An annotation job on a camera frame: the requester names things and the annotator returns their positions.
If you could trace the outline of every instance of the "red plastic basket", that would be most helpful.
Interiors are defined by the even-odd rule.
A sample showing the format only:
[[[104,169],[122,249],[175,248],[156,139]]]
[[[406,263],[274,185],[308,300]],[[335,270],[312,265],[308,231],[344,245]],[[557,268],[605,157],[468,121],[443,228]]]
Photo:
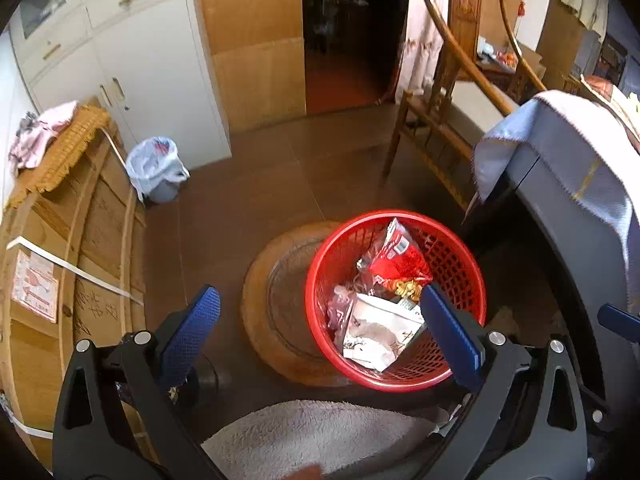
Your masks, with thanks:
[[[429,333],[400,354],[384,372],[368,370],[342,357],[326,326],[325,307],[334,285],[352,280],[356,262],[393,218],[422,248],[434,279],[456,308],[469,311],[484,325],[486,293],[476,260],[453,232],[439,222],[410,211],[366,213],[337,228],[318,249],[305,287],[306,318],[322,353],[351,380],[384,392],[423,390],[449,377],[451,370]]]

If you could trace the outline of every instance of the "wooden door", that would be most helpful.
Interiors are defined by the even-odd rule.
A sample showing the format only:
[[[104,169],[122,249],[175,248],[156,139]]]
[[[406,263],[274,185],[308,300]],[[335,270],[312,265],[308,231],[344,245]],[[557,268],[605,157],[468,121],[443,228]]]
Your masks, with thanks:
[[[200,0],[231,133],[306,114],[302,0]]]
[[[32,88],[33,97],[40,111],[68,101],[86,101],[96,96],[102,107],[116,121],[127,151],[137,144],[136,138],[131,134],[129,126],[120,113],[115,95],[107,85],[107,78],[102,72],[91,42],[85,43],[57,63],[33,84]]]
[[[95,38],[118,106],[138,141],[171,137],[188,168],[229,156],[198,65],[185,0],[167,0]]]

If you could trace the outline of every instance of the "white wardrobe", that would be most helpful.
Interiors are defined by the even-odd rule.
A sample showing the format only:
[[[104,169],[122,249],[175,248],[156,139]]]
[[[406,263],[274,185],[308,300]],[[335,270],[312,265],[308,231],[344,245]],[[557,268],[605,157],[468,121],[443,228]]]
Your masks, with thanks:
[[[196,168],[230,156],[198,12],[194,0],[22,0],[10,31],[38,110],[95,95],[128,150],[171,137]]]

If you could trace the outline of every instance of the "doorway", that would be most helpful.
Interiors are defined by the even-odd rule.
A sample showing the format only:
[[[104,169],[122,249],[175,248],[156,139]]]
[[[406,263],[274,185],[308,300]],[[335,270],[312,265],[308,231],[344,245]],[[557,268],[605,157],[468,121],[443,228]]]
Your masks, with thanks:
[[[303,0],[306,112],[375,104],[392,84],[408,0]]]

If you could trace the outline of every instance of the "white wall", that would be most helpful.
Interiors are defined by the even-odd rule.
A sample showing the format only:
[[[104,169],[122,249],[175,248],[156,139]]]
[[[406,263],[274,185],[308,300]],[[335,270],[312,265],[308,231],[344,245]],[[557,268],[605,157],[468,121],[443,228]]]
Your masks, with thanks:
[[[525,15],[520,19],[516,38],[532,50],[538,48],[548,6],[549,0],[525,0]]]
[[[18,66],[15,63],[9,32],[0,35],[0,191],[2,208],[14,187],[14,178],[9,172],[7,155],[18,129],[20,119],[27,112],[35,112],[31,98],[24,87]]]

